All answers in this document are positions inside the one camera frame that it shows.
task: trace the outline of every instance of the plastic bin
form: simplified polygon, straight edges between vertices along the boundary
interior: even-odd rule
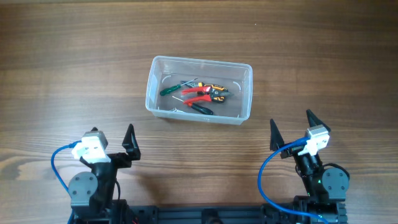
[[[191,58],[157,56],[150,68],[146,108],[155,116],[163,118],[184,119],[189,121],[203,121],[223,124],[241,124],[250,116],[252,100],[252,68],[250,65],[231,62],[217,62]],[[180,89],[160,96],[164,88],[181,84],[182,80],[195,80],[195,83],[221,85],[233,95],[227,96],[224,103],[198,101],[200,106],[207,107],[214,115],[201,114],[181,101],[196,97],[196,93],[182,95]]]

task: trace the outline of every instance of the tabletop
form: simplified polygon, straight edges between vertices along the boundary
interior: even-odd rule
[[[260,205],[269,120],[286,141],[306,109],[332,129],[323,162],[351,174],[350,223],[396,223],[398,5],[395,1],[150,1],[0,6],[0,223],[66,223],[70,198],[50,167],[58,147],[96,126],[140,161],[118,172],[130,205]],[[157,55],[246,63],[250,118],[240,126],[156,118],[146,86]],[[305,195],[294,160],[271,161],[264,191]],[[70,151],[68,183],[88,170]]]

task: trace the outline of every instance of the wooden surface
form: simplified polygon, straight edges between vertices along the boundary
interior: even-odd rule
[[[144,104],[156,55],[250,64],[249,120],[154,117]],[[109,152],[123,151],[129,123],[142,152],[118,173],[130,205],[258,205],[269,119],[293,141],[307,108],[333,130],[323,162],[351,173],[349,222],[396,223],[397,59],[394,1],[1,6],[0,223],[66,223],[70,199],[51,154],[93,126]],[[55,163],[67,183],[88,170],[68,151]],[[263,186],[277,202],[305,194],[293,159],[275,158]]]

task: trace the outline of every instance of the green screwdriver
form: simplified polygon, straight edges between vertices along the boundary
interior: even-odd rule
[[[164,96],[164,95],[166,95],[166,94],[169,94],[169,93],[171,93],[171,92],[173,92],[173,91],[178,90],[179,88],[181,88],[182,85],[185,85],[185,84],[190,83],[190,82],[192,82],[192,81],[195,81],[195,80],[197,80],[197,79],[198,79],[198,78],[195,78],[195,79],[193,79],[193,80],[191,80],[191,81],[188,81],[188,82],[186,82],[186,83],[183,83],[183,84],[181,84],[181,85],[180,85],[180,84],[177,84],[177,85],[175,85],[175,86],[171,86],[170,88],[166,88],[166,89],[160,91],[160,95],[161,95],[161,96]]]

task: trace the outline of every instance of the blue cable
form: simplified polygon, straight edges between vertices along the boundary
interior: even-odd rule
[[[55,159],[55,155],[57,155],[58,152],[60,152],[60,151],[62,151],[62,150],[64,150],[64,149],[73,148],[73,147],[75,147],[76,144],[78,144],[79,142],[81,142],[81,141],[75,141],[74,143],[71,143],[71,144],[69,144],[69,145],[62,146],[61,148],[55,150],[55,152],[54,152],[54,153],[52,154],[52,156],[51,156],[51,168],[52,168],[52,170],[54,171],[55,175],[57,176],[58,180],[61,182],[62,187],[63,187],[67,192],[68,192],[68,187],[67,187],[67,185],[64,183],[64,181],[62,180],[62,178],[61,178],[60,174],[58,173],[57,169],[55,168],[54,159]],[[72,212],[71,212],[71,214],[70,214],[70,216],[69,216],[68,224],[71,223],[72,218],[73,218],[73,210],[72,210]]]
[[[258,178],[257,178],[257,186],[258,186],[258,188],[259,188],[259,191],[260,191],[261,196],[262,196],[270,205],[272,205],[273,207],[275,207],[275,208],[277,208],[277,209],[279,209],[279,210],[281,210],[281,211],[283,211],[283,212],[286,212],[286,213],[290,213],[290,214],[293,214],[293,215],[304,215],[304,216],[307,216],[307,217],[316,218],[317,220],[323,221],[325,224],[329,224],[329,222],[328,222],[326,219],[324,219],[324,218],[322,218],[322,217],[320,217],[320,216],[318,216],[318,215],[311,214],[311,213],[307,213],[307,212],[299,212],[299,211],[295,211],[295,210],[291,210],[291,209],[288,209],[288,208],[281,207],[280,205],[276,204],[276,203],[273,202],[271,199],[269,199],[269,198],[265,195],[264,191],[262,191],[262,187],[261,187],[261,176],[262,176],[262,171],[264,170],[264,168],[265,168],[265,166],[267,165],[267,163],[268,163],[276,154],[282,152],[283,150],[285,150],[285,149],[287,149],[287,148],[289,148],[289,147],[295,147],[295,146],[303,146],[303,145],[306,145],[308,139],[309,139],[309,138],[307,138],[307,137],[305,137],[305,138],[300,138],[300,139],[298,139],[298,140],[296,140],[296,141],[294,141],[294,142],[292,142],[292,143],[290,143],[290,144],[287,144],[287,145],[285,145],[284,147],[282,147],[282,148],[276,150],[274,153],[272,153],[272,154],[264,161],[264,163],[262,164],[262,166],[261,166],[261,168],[260,168],[259,176],[258,176]]]

